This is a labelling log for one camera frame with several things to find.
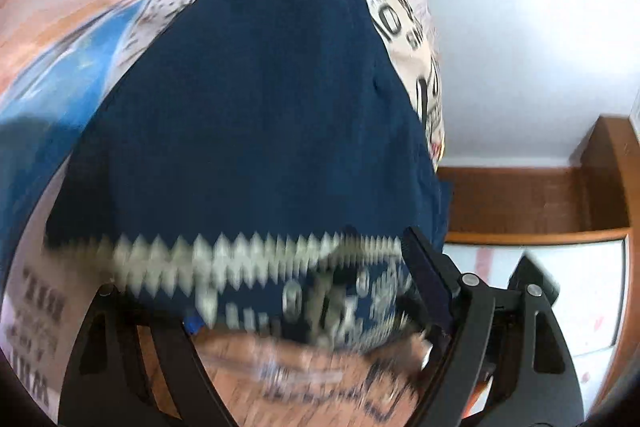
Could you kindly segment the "navy patterned garment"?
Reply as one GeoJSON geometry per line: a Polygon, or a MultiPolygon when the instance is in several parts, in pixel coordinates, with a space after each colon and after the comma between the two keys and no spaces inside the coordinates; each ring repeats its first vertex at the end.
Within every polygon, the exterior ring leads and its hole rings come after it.
{"type": "Polygon", "coordinates": [[[366,352],[399,331],[399,239],[448,195],[366,0],[196,0],[70,155],[44,241],[222,325],[366,352]]]}

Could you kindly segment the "newspaper print bed sheet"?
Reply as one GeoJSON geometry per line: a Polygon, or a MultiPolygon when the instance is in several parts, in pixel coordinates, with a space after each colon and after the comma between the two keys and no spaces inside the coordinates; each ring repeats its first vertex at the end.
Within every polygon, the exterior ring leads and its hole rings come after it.
{"type": "Polygon", "coordinates": [[[139,0],[1,113],[6,426],[403,426],[448,194],[427,0],[139,0]]]}

